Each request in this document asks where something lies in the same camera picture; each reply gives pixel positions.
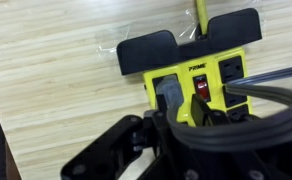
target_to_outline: yellow power strip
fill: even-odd
[[[237,71],[241,75],[232,76],[232,73]],[[144,82],[152,109],[157,109],[154,80],[168,75],[176,75],[183,91],[184,103],[179,108],[178,122],[187,122],[188,125],[195,126],[190,114],[191,99],[195,93],[204,95],[211,109],[228,112],[230,116],[237,115],[237,110],[240,108],[247,109],[249,113],[252,113],[249,97],[244,97],[240,103],[230,99],[227,105],[223,92],[225,79],[233,80],[234,78],[247,77],[245,52],[241,47],[144,72]]]

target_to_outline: black power cord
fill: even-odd
[[[172,132],[180,142],[189,147],[215,152],[260,149],[291,141],[292,90],[252,85],[288,77],[292,77],[292,68],[231,81],[225,85],[228,93],[254,96],[288,105],[282,112],[260,121],[215,127],[189,127],[176,121],[180,102],[170,101],[167,119]],[[178,81],[174,89],[181,90]]]

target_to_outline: electrical outlet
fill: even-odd
[[[240,56],[220,61],[219,70],[222,83],[224,84],[244,77],[243,64]]]
[[[227,115],[236,121],[238,121],[239,118],[245,114],[249,114],[247,104],[227,111]]]
[[[225,90],[225,87],[223,87],[223,93],[224,93],[225,105],[227,108],[247,101],[247,96],[240,96],[240,95],[227,93]]]
[[[155,92],[156,92],[156,87],[157,87],[157,85],[158,85],[160,82],[162,82],[163,79],[164,79],[165,77],[167,77],[167,76],[174,76],[174,77],[178,80],[178,77],[177,77],[176,74],[168,74],[168,75],[166,75],[166,76],[157,77],[157,78],[152,79],[152,81],[153,81],[153,87],[154,87]]]

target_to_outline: wood grain surface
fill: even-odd
[[[249,74],[291,67],[292,0],[208,0],[210,17],[245,7],[259,10],[264,35],[245,46]],[[179,32],[194,8],[193,0],[0,0],[0,122],[21,177],[60,179],[121,117],[149,109],[141,75],[121,76],[114,47],[162,25]],[[292,78],[267,84],[292,88]],[[261,116],[284,108],[253,103]]]

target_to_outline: red switch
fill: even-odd
[[[209,90],[206,81],[197,81],[197,93],[200,94],[204,100],[209,99]]]

